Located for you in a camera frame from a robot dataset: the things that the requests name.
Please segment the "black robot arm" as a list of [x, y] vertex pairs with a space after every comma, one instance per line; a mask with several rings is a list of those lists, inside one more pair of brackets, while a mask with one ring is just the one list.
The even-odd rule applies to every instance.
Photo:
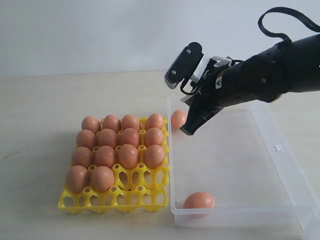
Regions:
[[230, 65], [211, 58], [180, 130], [192, 136], [223, 108], [251, 101], [271, 103], [285, 93], [320, 89], [320, 36], [277, 43], [247, 60]]

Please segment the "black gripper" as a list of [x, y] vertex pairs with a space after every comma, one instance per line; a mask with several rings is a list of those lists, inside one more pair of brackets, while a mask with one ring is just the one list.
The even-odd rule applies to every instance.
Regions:
[[185, 123], [179, 128], [187, 136], [194, 133], [223, 108], [258, 100], [263, 95], [262, 74], [252, 62], [205, 70], [194, 95], [184, 102], [189, 106]]

